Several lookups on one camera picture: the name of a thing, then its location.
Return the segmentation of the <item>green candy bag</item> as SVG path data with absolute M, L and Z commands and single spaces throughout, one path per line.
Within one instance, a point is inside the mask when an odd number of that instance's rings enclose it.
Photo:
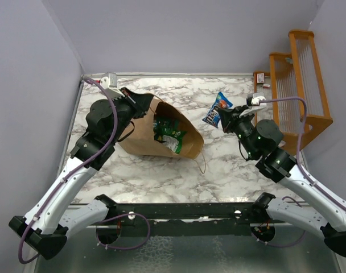
M 178 129 L 178 120 L 155 116 L 153 120 L 154 140 L 169 148 L 172 152 L 180 154 L 183 147 L 185 130 Z

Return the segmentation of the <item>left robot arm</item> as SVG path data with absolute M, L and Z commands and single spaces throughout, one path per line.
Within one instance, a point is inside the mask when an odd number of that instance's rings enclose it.
M 65 246 L 67 239 L 91 224 L 111 224 L 117 211 L 107 197 L 96 197 L 82 208 L 67 213 L 80 189 L 101 169 L 115 151 L 115 144 L 132 120 L 149 111 L 153 95 L 122 88 L 114 99 L 97 100 L 86 115 L 86 132 L 77 140 L 63 170 L 40 201 L 24 216 L 14 216 L 9 227 L 37 255 L 49 260 Z

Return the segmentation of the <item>blue M&M's packet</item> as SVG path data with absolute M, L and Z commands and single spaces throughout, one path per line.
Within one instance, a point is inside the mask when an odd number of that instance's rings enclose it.
M 232 102 L 227 99 L 222 92 L 218 92 L 215 102 L 212 104 L 209 112 L 204 116 L 202 121 L 215 128 L 218 128 L 221 121 L 218 109 L 231 108 L 232 106 Z

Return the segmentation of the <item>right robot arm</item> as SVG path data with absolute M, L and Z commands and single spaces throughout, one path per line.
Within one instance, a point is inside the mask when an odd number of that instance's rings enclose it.
M 289 205 L 264 193 L 252 209 L 253 218 L 269 218 L 295 225 L 317 235 L 333 252 L 346 258 L 346 201 L 315 179 L 279 144 L 283 134 L 273 120 L 252 124 L 249 107 L 218 109 L 223 131 L 234 133 L 240 146 L 255 160 L 256 168 L 266 178 L 296 193 L 313 207 L 312 211 Z

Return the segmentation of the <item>brown paper bag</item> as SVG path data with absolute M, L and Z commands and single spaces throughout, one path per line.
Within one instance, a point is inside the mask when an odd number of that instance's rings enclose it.
M 120 146 L 132 155 L 164 156 L 197 161 L 204 140 L 177 108 L 154 95 L 147 114 L 123 132 Z

